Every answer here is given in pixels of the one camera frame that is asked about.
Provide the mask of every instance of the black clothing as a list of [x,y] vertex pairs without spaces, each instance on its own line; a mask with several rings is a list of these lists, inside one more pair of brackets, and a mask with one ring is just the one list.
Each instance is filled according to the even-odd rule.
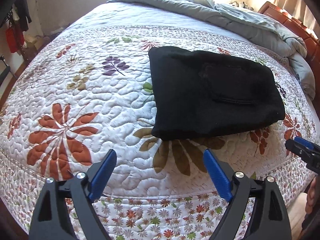
[[240,133],[284,119],[272,71],[251,60],[177,47],[149,51],[162,140]]

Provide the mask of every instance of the gray comforter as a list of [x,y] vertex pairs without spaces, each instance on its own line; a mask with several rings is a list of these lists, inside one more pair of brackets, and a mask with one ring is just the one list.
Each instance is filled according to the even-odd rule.
[[163,10],[190,16],[237,33],[252,43],[289,59],[300,84],[311,98],[315,96],[315,79],[304,60],[307,49],[302,38],[268,16],[243,11],[213,0],[109,0],[108,2],[143,3]]

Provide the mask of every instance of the orange leaf pattern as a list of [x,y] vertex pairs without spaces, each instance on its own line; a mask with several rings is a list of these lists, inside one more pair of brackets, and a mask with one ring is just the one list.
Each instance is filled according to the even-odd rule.
[[71,49],[72,46],[75,46],[75,44],[72,43],[72,44],[70,44],[70,45],[65,46],[62,50],[60,50],[60,51],[58,52],[58,54],[56,55],[56,58],[60,58],[60,57],[62,57],[62,55],[65,55],[65,54],[67,53],[67,51],[68,51],[69,49]]
[[229,55],[229,56],[231,55],[231,54],[230,54],[230,51],[228,51],[228,50],[226,50],[226,49],[221,49],[221,48],[218,47],[218,50],[219,50],[219,52],[220,52],[221,54],[225,54],[225,55]]
[[20,127],[20,122],[21,122],[21,113],[19,113],[16,117],[14,117],[10,121],[10,123],[9,123],[9,131],[8,131],[8,134],[7,134],[7,138],[8,139],[12,136],[13,131]]
[[53,118],[45,115],[38,120],[46,130],[35,131],[29,135],[29,142],[37,145],[28,152],[27,164],[34,166],[41,160],[40,173],[42,175],[49,174],[55,179],[70,179],[72,173],[68,152],[82,165],[92,164],[89,149],[75,137],[77,135],[90,136],[98,132],[98,129],[94,127],[82,126],[91,122],[98,113],[87,113],[77,119],[68,120],[70,109],[71,105],[66,105],[62,109],[61,104],[53,104]]
[[289,114],[285,114],[285,119],[283,120],[283,124],[288,127],[288,130],[284,132],[284,138],[286,140],[293,139],[296,136],[302,137],[301,133],[297,130],[300,128],[300,124],[298,123],[297,117],[294,118],[294,121],[291,119]]
[[254,131],[249,132],[251,140],[257,144],[256,151],[254,152],[254,155],[256,155],[257,150],[259,148],[259,152],[261,155],[264,154],[265,148],[267,147],[266,138],[269,137],[270,129],[268,127],[263,129],[256,129]]

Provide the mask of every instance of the wooden bed frame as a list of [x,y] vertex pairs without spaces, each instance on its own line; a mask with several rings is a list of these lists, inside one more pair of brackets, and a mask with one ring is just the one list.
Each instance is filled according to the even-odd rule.
[[282,25],[287,27],[289,30],[301,37],[307,46],[307,57],[306,62],[310,65],[312,72],[316,80],[316,96],[312,101],[313,106],[316,109],[317,115],[320,118],[320,41],[313,34],[310,34],[307,27],[305,27],[299,20],[293,18],[286,11],[280,7],[266,2],[258,11],[261,14],[267,15]]

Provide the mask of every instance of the floral bedspread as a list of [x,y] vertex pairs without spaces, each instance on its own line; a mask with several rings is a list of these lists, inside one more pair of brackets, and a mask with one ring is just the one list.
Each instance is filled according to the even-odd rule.
[[[168,45],[266,65],[282,96],[285,120],[219,138],[162,142],[153,137],[156,103],[148,51]],[[318,143],[287,59],[225,36],[166,26],[104,27],[59,36],[20,76],[1,122],[0,196],[26,231],[46,177],[70,179],[109,149],[117,152],[104,196],[93,204],[116,240],[210,237],[228,203],[204,168],[207,147],[249,177],[274,176],[289,205],[313,173],[284,142],[302,136]],[[250,199],[237,239],[245,233],[253,203]],[[72,201],[67,205],[77,237],[85,239]]]

